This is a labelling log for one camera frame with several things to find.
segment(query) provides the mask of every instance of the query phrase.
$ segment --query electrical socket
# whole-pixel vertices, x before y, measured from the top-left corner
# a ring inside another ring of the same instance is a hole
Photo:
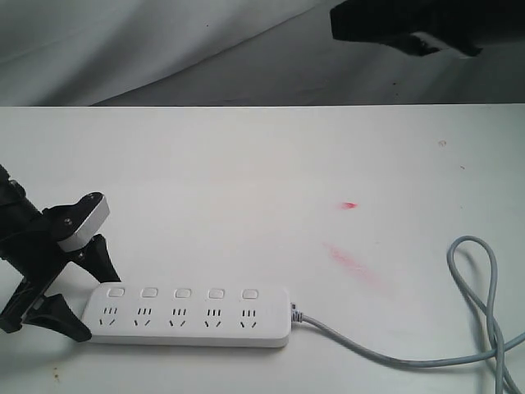
[[[290,297],[278,286],[102,283],[82,316],[98,343],[280,347]]]

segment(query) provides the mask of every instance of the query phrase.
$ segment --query power strip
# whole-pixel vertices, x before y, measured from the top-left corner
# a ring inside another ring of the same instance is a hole
[[[99,285],[82,322],[92,342],[281,347],[291,330],[290,297],[277,286]]]

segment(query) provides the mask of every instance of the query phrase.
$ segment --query white table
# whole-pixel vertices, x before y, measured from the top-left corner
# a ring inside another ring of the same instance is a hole
[[[100,190],[124,280],[282,284],[299,307],[388,355],[472,354],[445,251],[473,234],[500,263],[496,317],[525,329],[525,106],[2,108],[0,159],[39,208]],[[345,202],[358,206],[342,209]],[[487,288],[486,257],[461,271]],[[19,274],[0,263],[0,303]],[[74,264],[48,294],[80,314]],[[525,346],[507,356],[525,387]],[[492,392],[486,366],[411,373],[313,330],[282,350],[75,344],[0,333],[1,393]]]

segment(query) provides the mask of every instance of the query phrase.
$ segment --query gray cable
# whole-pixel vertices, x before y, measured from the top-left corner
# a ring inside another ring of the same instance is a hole
[[[483,301],[474,293],[470,286],[464,281],[459,274],[454,261],[454,252],[460,244],[465,241],[472,241],[479,244],[488,254],[491,264],[491,283],[489,285],[489,292],[487,297],[486,305]],[[292,321],[294,322],[306,322],[317,327],[323,331],[329,338],[337,341],[341,345],[347,347],[351,351],[379,364],[383,364],[389,367],[399,369],[420,369],[420,368],[436,368],[436,367],[447,367],[451,365],[470,364],[482,360],[488,360],[495,356],[496,368],[495,368],[495,393],[502,394],[504,389],[504,382],[507,383],[509,391],[515,394],[521,394],[516,383],[510,376],[509,371],[504,364],[504,355],[507,350],[514,348],[520,343],[525,341],[525,332],[515,337],[512,341],[504,343],[503,334],[501,333],[500,326],[494,318],[494,301],[496,284],[498,281],[498,267],[495,259],[494,252],[491,247],[484,241],[475,236],[461,236],[450,246],[446,255],[447,264],[449,265],[450,273],[454,278],[458,288],[474,302],[474,304],[485,314],[486,316],[486,327],[488,339],[491,344],[492,350],[479,353],[477,355],[468,355],[464,357],[456,357],[452,359],[443,360],[401,360],[387,355],[382,355],[373,350],[369,350],[364,346],[361,346],[349,338],[339,334],[337,331],[332,330],[326,324],[317,321],[315,318],[302,314],[296,310],[293,306],[292,310]]]

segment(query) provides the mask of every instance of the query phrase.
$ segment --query red stain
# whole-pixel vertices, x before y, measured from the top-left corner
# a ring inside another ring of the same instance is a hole
[[[355,203],[342,203],[342,204],[340,205],[340,208],[341,208],[341,209],[354,209],[354,208],[357,208],[357,206],[358,206],[358,205],[355,204]]]
[[[328,251],[330,252],[330,256],[337,263],[343,265],[348,270],[350,270],[351,273],[356,274],[356,276],[360,277],[365,282],[367,282],[369,285],[373,285],[374,287],[380,284],[380,281],[368,268],[356,262],[351,256],[339,250],[333,245],[324,244],[324,246],[328,248]]]

